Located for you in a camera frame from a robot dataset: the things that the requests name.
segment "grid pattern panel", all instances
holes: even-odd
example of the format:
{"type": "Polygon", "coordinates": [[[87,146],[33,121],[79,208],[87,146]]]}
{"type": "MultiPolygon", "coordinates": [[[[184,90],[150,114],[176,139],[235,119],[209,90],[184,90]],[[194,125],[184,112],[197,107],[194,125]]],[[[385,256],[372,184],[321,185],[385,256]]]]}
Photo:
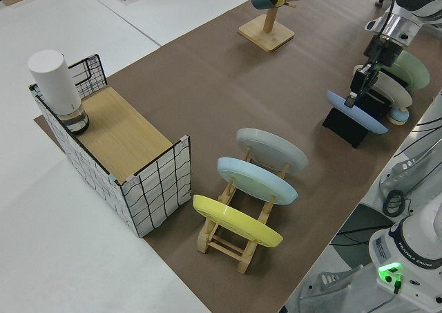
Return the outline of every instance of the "grid pattern panel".
{"type": "Polygon", "coordinates": [[[122,192],[140,236],[191,198],[190,163],[190,137],[185,137],[124,183],[122,192]]]}
{"type": "Polygon", "coordinates": [[[121,195],[121,189],[115,182],[114,177],[108,175],[107,171],[78,145],[68,133],[68,129],[61,125],[58,119],[37,96],[35,99],[70,163],[79,172],[81,177],[114,209],[115,213],[126,223],[127,227],[138,235],[126,202],[121,195]]]}
{"type": "MultiPolygon", "coordinates": [[[[107,85],[98,55],[69,66],[69,70],[81,98],[107,85]]],[[[191,198],[190,137],[183,137],[120,185],[49,109],[38,85],[29,89],[71,164],[137,236],[159,227],[191,198]]]]}
{"type": "MultiPolygon", "coordinates": [[[[73,76],[75,87],[82,99],[107,85],[102,62],[97,54],[69,66],[69,71],[73,76]]],[[[38,85],[31,85],[29,89],[36,93],[43,102],[45,101],[38,85]]]]}

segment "plate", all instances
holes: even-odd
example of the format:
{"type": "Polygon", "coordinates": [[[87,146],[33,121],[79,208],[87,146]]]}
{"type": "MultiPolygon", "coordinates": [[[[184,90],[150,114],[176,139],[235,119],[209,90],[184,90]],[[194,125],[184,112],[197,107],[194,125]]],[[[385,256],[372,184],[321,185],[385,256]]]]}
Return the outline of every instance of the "plate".
{"type": "Polygon", "coordinates": [[[409,91],[424,88],[430,83],[430,74],[423,63],[414,55],[403,50],[392,66],[384,66],[383,70],[403,80],[409,91]]]}
{"type": "MultiPolygon", "coordinates": [[[[355,66],[353,75],[356,69],[363,66],[355,66]]],[[[380,72],[378,80],[373,85],[372,90],[386,97],[391,102],[392,108],[407,108],[413,103],[411,95],[405,90],[396,80],[380,72]]]]}
{"type": "Polygon", "coordinates": [[[227,182],[233,178],[234,187],[250,196],[264,201],[276,197],[276,205],[291,204],[298,197],[298,193],[289,183],[250,162],[219,158],[218,172],[227,182]]]}
{"type": "Polygon", "coordinates": [[[303,170],[308,164],[307,156],[291,142],[273,133],[258,129],[240,129],[236,133],[236,142],[241,151],[251,148],[250,157],[270,169],[282,171],[290,164],[287,173],[303,170]]]}
{"type": "Polygon", "coordinates": [[[372,116],[368,115],[359,107],[353,106],[350,108],[344,105],[345,99],[343,97],[340,97],[339,95],[331,91],[327,91],[327,99],[329,100],[330,104],[332,104],[336,109],[346,114],[354,121],[358,122],[368,131],[371,131],[372,133],[376,133],[378,135],[388,132],[388,129],[385,126],[383,126],[380,122],[375,120],[372,116]]]}
{"type": "Polygon", "coordinates": [[[282,236],[272,228],[216,200],[195,194],[193,208],[221,227],[263,246],[275,247],[282,242],[282,236]]]}

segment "brown table mat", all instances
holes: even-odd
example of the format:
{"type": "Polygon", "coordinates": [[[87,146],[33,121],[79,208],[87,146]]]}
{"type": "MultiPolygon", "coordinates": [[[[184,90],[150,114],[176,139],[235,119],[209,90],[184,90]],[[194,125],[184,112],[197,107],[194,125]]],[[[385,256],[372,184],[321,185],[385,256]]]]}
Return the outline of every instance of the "brown table mat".
{"type": "MultiPolygon", "coordinates": [[[[191,136],[194,193],[221,194],[226,183],[217,159],[242,157],[235,136],[244,127],[275,133],[309,158],[304,171],[286,177],[299,198],[275,206],[269,218],[283,242],[259,247],[246,275],[214,249],[197,252],[204,219],[191,203],[146,237],[212,312],[277,312],[442,86],[440,39],[421,31],[407,50],[428,67],[432,82],[412,93],[407,124],[385,120],[389,133],[369,133],[357,149],[321,125],[331,108],[326,90],[346,97],[353,67],[366,60],[372,34],[364,26],[385,10],[375,1],[303,0],[280,8],[276,20],[295,37],[274,53],[238,34],[264,13],[246,2],[109,77],[170,141],[191,136]]],[[[254,216],[262,207],[240,192],[231,205],[254,216]]]]}

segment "green indicator light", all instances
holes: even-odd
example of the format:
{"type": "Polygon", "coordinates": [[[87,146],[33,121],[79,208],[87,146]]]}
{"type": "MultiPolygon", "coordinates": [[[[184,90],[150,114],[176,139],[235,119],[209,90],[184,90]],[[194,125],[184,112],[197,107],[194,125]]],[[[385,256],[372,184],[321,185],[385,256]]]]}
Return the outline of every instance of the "green indicator light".
{"type": "Polygon", "coordinates": [[[379,277],[383,281],[391,282],[390,272],[397,272],[400,268],[402,268],[400,263],[389,263],[388,265],[380,266],[378,268],[379,277]]]}
{"type": "Polygon", "coordinates": [[[400,263],[389,263],[388,265],[380,266],[378,268],[378,271],[385,272],[386,270],[389,270],[389,269],[392,269],[392,268],[399,269],[400,267],[402,267],[402,265],[400,263]]]}

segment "blue plate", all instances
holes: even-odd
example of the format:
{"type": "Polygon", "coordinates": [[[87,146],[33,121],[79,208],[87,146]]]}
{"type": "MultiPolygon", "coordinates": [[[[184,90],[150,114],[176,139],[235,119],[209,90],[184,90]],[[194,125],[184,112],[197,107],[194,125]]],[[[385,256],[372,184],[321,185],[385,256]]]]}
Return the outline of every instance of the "blue plate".
{"type": "Polygon", "coordinates": [[[234,187],[264,201],[274,196],[275,204],[288,205],[298,197],[296,190],[282,178],[243,160],[219,158],[218,172],[227,182],[233,178],[234,187]]]}
{"type": "Polygon", "coordinates": [[[330,104],[333,105],[333,107],[346,114],[348,117],[352,118],[354,121],[358,122],[372,133],[381,135],[388,132],[388,129],[385,126],[359,107],[353,106],[350,108],[344,105],[345,99],[343,97],[340,97],[331,91],[327,91],[327,99],[329,100],[330,104]]]}

